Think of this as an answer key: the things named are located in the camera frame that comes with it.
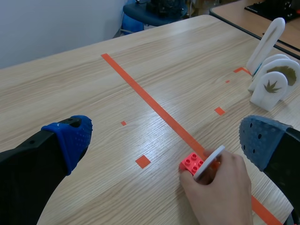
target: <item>gold leaf design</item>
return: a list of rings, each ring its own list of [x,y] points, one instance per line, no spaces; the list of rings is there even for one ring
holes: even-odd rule
[[[269,69],[267,73],[277,71],[282,73],[286,79],[287,79],[287,85],[293,86],[296,83],[297,77],[296,72],[292,68],[289,68],[288,66],[284,67],[274,67],[272,69]]]
[[[270,85],[270,80],[269,80],[268,85],[267,86],[264,85],[264,88],[269,93],[276,93],[277,90],[281,89],[281,88],[275,88],[276,83],[277,83],[277,81],[275,83],[273,83],[272,85]]]

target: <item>textured rubber pad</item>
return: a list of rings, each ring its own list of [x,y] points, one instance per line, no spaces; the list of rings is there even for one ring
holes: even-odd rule
[[[262,116],[248,116],[240,123],[240,144],[247,158],[263,171],[287,128],[291,126]]]

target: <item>white arch-shaped object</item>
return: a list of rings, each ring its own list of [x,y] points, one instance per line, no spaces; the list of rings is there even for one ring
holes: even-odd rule
[[[255,76],[255,79],[249,86],[248,90],[254,91],[256,89],[256,86],[257,86],[259,80],[261,79],[261,77],[263,75],[265,75],[268,72],[268,70],[272,70],[274,67],[284,67],[284,66],[287,66],[287,67],[293,69],[295,71],[295,76],[296,76],[295,83],[293,85],[288,85],[286,94],[281,99],[281,100],[284,100],[300,83],[300,65],[299,65],[299,63],[297,63],[293,60],[290,60],[290,59],[274,60],[274,61],[268,63],[267,65],[265,65],[260,70],[260,72],[257,74],[257,76]]]
[[[253,75],[260,64],[265,60],[274,44],[278,41],[281,34],[285,30],[285,20],[281,17],[273,20],[255,48],[249,61],[247,62],[247,69]]]
[[[284,96],[286,90],[287,78],[280,72],[269,72],[259,80],[250,102],[270,111]]]
[[[272,55],[268,58],[266,58],[262,64],[260,65],[259,69],[257,70],[257,72],[255,73],[255,75],[252,77],[252,81],[255,79],[256,75],[259,73],[259,71],[265,66],[267,65],[268,63],[274,61],[274,60],[279,60],[279,59],[290,59],[289,57],[287,57],[286,55],[283,55],[283,54],[275,54],[275,55]]]

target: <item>table surface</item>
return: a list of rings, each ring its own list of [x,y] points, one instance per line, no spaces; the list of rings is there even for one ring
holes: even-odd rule
[[[271,20],[244,9],[245,6],[253,5],[259,1],[261,0],[239,0],[212,8],[211,12],[217,15],[221,20],[227,20],[242,29],[262,37],[263,33],[266,32],[269,27]],[[276,45],[300,56],[300,18],[294,19],[285,25],[285,31],[279,40],[299,50],[292,49],[280,42],[277,42]]]
[[[103,53],[204,148],[223,144],[242,155],[252,194],[284,222],[292,206],[246,159],[238,127],[245,116],[259,114],[300,129],[300,90],[271,112],[249,102],[251,76],[233,71],[245,66],[258,42],[203,15],[0,70],[1,150],[72,115],[87,115],[93,122],[87,154],[57,187],[38,224],[197,224],[178,176],[191,148],[104,61]],[[217,107],[226,113],[218,115]],[[151,161],[144,169],[135,162],[141,155]],[[255,213],[254,221],[263,224]]]

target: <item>red lego brick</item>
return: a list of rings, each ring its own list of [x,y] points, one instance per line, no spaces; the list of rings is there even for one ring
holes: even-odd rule
[[[186,157],[179,165],[181,170],[188,170],[194,176],[197,170],[202,166],[203,160],[196,154],[191,153],[188,157]]]

